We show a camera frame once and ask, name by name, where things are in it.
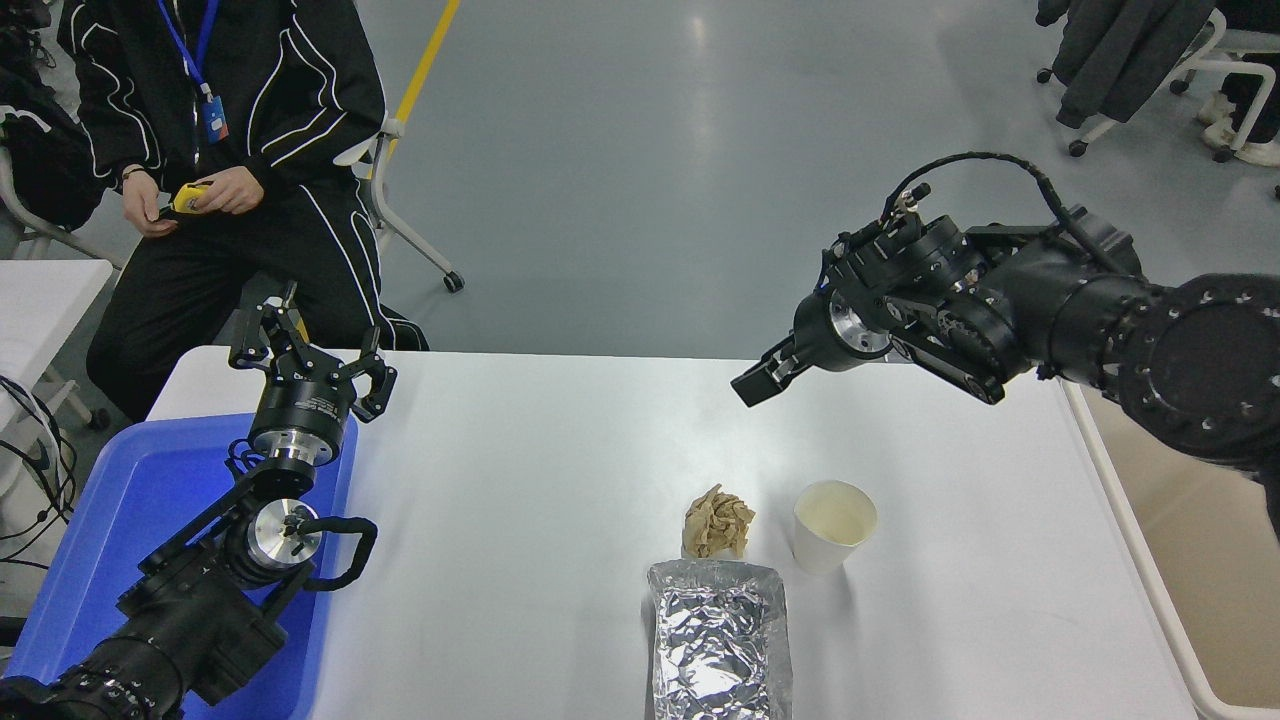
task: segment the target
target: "crumpled paper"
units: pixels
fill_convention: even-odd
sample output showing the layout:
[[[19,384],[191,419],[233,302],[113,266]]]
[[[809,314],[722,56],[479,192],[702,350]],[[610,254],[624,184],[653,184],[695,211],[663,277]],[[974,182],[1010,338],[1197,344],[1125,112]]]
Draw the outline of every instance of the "crumpled paper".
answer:
[[[746,528],[755,512],[740,497],[719,488],[716,483],[685,512],[685,552],[694,557],[710,557],[731,548],[741,559],[746,550]]]

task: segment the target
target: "blue lanyard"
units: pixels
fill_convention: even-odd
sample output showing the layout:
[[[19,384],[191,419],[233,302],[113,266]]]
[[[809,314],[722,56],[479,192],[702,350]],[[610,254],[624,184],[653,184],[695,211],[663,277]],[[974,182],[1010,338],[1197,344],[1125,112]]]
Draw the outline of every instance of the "blue lanyard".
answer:
[[[182,59],[187,61],[187,68],[191,72],[192,79],[200,86],[200,91],[205,94],[205,100],[214,101],[214,91],[210,90],[209,83],[205,82],[205,55],[209,54],[209,38],[214,35],[214,18],[218,17],[218,0],[207,0],[205,4],[205,18],[200,22],[200,40],[196,44],[196,56],[191,56],[191,50],[187,49],[187,44],[182,41],[182,36],[178,35],[178,28],[173,24],[173,17],[169,14],[169,9],[165,8],[164,0],[156,0],[156,5],[160,6],[160,14],[164,15],[164,22],[169,26],[169,35],[173,36],[174,44],[178,46],[178,51],[182,53]]]

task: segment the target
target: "blue tray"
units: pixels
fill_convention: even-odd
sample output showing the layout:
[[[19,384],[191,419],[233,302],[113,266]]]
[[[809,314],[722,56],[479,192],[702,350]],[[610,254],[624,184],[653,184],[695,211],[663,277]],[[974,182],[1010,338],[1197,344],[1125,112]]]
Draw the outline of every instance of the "blue tray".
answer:
[[[36,598],[5,675],[50,683],[124,623],[115,609],[137,582],[138,562],[230,489],[227,446],[248,434],[252,415],[161,420],[133,425],[102,448],[49,577]],[[303,501],[320,516],[338,515],[356,455],[356,423],[347,423],[337,462],[316,471]],[[339,552],[314,557],[332,578]],[[260,602],[265,591],[252,593]],[[280,615],[289,639],[239,692],[216,707],[195,693],[183,702],[186,720],[301,720],[311,711],[324,643],[328,593],[301,592]]]

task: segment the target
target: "cable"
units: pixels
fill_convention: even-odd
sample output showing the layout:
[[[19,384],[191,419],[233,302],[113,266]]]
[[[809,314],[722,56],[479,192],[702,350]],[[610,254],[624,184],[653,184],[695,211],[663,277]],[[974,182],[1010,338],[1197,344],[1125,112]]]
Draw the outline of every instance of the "cable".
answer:
[[[63,514],[63,507],[58,502],[58,491],[55,491],[55,488],[49,483],[49,478],[45,475],[45,471],[40,468],[40,465],[36,464],[36,459],[22,452],[17,447],[9,445],[3,439],[0,439],[0,448],[8,450],[9,452],[14,454],[18,457],[18,460],[20,460],[23,465],[26,465],[27,470],[32,475],[32,480],[44,492],[45,500],[49,501],[49,510],[56,511],[58,516],[61,518],[64,523],[67,523],[68,520],[67,516]]]
[[[45,533],[47,533],[49,528],[52,528],[52,527],[54,527],[54,523],[49,521],[44,528],[40,529],[38,533],[36,533],[36,537],[33,537],[29,541],[27,541],[27,544],[24,544],[24,546],[19,547],[18,550],[10,552],[9,555],[5,555],[4,557],[0,557],[0,562],[13,562],[15,557],[18,557],[19,555],[22,555],[23,552],[27,552],[27,550],[31,546],[36,544],[36,541],[38,541],[40,537],[44,536]],[[26,564],[26,562],[28,562],[28,561],[23,560],[23,561],[19,562],[19,565]]]
[[[0,375],[0,386],[5,388],[9,396],[13,397],[14,402],[17,402],[18,406],[23,409],[23,411],[26,411],[37,423],[40,423],[41,428],[44,428],[45,430],[45,434],[49,436],[49,439],[54,446],[54,451],[56,452],[56,460],[51,461],[54,466],[54,483],[58,486],[56,491],[54,489],[52,484],[50,484],[49,478],[45,477],[45,474],[36,466],[35,459],[22,454],[20,451],[18,451],[17,448],[14,448],[8,443],[0,442],[0,445],[4,445],[4,447],[9,448],[26,461],[27,466],[38,478],[41,489],[44,489],[45,496],[52,505],[52,509],[56,510],[58,516],[61,518],[64,523],[67,523],[68,521],[67,512],[74,511],[72,502],[74,501],[76,493],[79,487],[79,483],[76,480],[74,475],[76,465],[79,461],[79,454],[76,451],[76,447],[63,436],[61,428],[58,425],[58,419],[54,416],[54,413],[49,409],[49,406],[45,405],[45,401],[40,398],[40,396],[37,396],[36,393],[24,388],[15,380],[6,378],[4,375]],[[70,460],[67,460],[67,457],[64,456],[64,451],[70,452],[72,456]],[[49,454],[49,451],[44,447],[41,447],[41,452],[46,455]],[[67,496],[68,487],[70,488],[70,497]]]
[[[959,163],[960,160],[1001,160],[1004,163],[1012,163],[1014,165],[1018,165],[1019,168],[1027,170],[1033,178],[1036,178],[1036,184],[1039,187],[1041,196],[1044,197],[1044,204],[1048,205],[1050,211],[1053,213],[1053,217],[1057,218],[1057,222],[1062,225],[1064,229],[1066,229],[1068,233],[1070,233],[1070,236],[1075,240],[1075,242],[1078,242],[1080,247],[1083,247],[1089,254],[1091,258],[1093,258],[1100,265],[1102,265],[1107,270],[1116,273],[1119,275],[1125,275],[1125,277],[1132,275],[1132,273],[1121,268],[1120,264],[1114,258],[1107,255],[1098,246],[1098,243],[1093,242],[1093,238],[1091,238],[1088,233],[1085,233],[1080,228],[1079,223],[1076,223],[1075,219],[1071,218],[1070,213],[1066,211],[1066,206],[1062,205],[1062,199],[1059,197],[1057,191],[1053,190],[1053,183],[1048,179],[1048,176],[1046,176],[1039,168],[1028,163],[1027,160],[1023,160],[1021,158],[1018,158],[1015,155],[1007,155],[1005,152],[980,152],[980,151],[960,152],[957,155],[947,155],[946,158],[940,158],[927,165],[923,165],[922,168],[914,170],[911,174],[906,176],[906,178],[902,179],[902,182],[899,183],[896,188],[893,188],[893,192],[884,201],[884,211],[883,214],[881,214],[881,223],[883,224],[888,222],[890,217],[893,213],[893,204],[897,201],[902,191],[906,190],[909,184],[911,184],[913,181],[915,181],[916,178],[931,170],[934,170],[943,165],[950,165],[951,163]],[[1144,281],[1147,278],[1138,275],[1138,279]]]
[[[244,445],[246,450],[236,452],[239,445]],[[264,460],[262,454],[253,450],[250,445],[248,438],[239,438],[233,441],[227,446],[227,460],[223,461],[227,469],[232,471],[232,477],[239,480],[246,473],[253,469],[255,465]]]
[[[5,560],[0,560],[0,562],[3,562],[5,565],[26,565],[27,568],[37,568],[40,570],[49,570],[49,565],[45,565],[44,562],[32,562],[29,560],[10,560],[10,559],[5,559]]]
[[[32,523],[31,525],[28,525],[26,530],[23,530],[20,533],[14,533],[12,536],[0,536],[0,541],[13,539],[13,538],[20,538],[22,536],[29,533],[31,530],[35,530],[36,525],[44,523],[47,519],[49,519],[49,510],[42,510],[42,511],[40,511],[40,512],[36,514],[36,521]]]

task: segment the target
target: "yellow floor line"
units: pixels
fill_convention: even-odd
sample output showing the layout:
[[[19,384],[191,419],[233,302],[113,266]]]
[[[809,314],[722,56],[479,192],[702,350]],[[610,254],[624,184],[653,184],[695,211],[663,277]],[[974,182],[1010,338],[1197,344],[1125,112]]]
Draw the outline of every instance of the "yellow floor line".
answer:
[[[431,33],[431,40],[428,41],[426,50],[422,51],[422,58],[417,61],[417,69],[413,70],[413,78],[408,81],[408,88],[404,90],[404,96],[401,97],[399,109],[396,110],[396,119],[406,126],[408,124],[408,117],[413,113],[417,96],[422,92],[426,74],[431,72],[431,63],[435,61],[435,54],[440,51],[444,36],[449,32],[449,23],[453,22],[453,15],[458,12],[460,3],[461,0],[449,0],[444,5],[444,12],[440,13],[440,22],[435,23],[435,32]],[[387,151],[387,159],[390,160],[394,152],[396,142],[392,142],[390,149]]]

